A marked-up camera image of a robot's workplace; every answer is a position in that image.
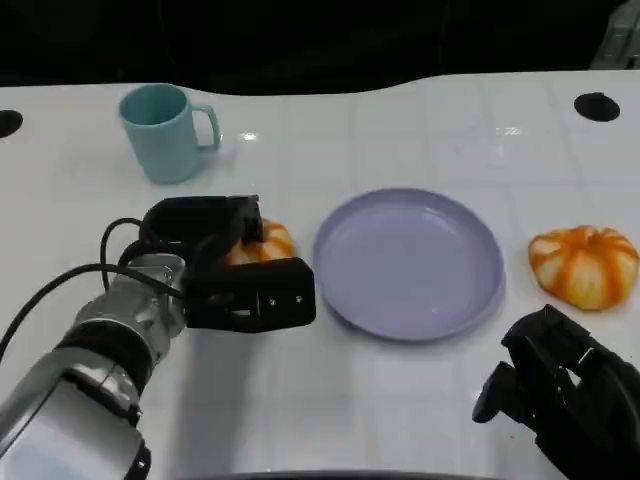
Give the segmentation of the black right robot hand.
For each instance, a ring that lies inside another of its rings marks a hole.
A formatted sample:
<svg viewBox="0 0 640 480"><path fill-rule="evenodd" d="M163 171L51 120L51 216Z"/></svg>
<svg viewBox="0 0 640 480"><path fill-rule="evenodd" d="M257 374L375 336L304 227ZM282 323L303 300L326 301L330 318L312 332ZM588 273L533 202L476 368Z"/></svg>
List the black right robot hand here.
<svg viewBox="0 0 640 480"><path fill-rule="evenodd" d="M473 409L476 423L503 413L568 479L639 476L639 372L551 305L512 325Z"/></svg>

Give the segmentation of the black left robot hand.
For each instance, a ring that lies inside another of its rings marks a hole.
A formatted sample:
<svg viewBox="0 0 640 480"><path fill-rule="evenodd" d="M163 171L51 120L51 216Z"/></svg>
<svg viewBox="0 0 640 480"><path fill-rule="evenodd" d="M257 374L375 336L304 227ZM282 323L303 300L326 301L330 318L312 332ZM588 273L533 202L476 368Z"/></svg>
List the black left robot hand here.
<svg viewBox="0 0 640 480"><path fill-rule="evenodd" d="M311 324L316 318L312 269L301 258L232 264L232 248L265 244L259 198L166 198L151 207L139 228L138 253L184 260L180 281L186 325L260 333Z"/></svg>

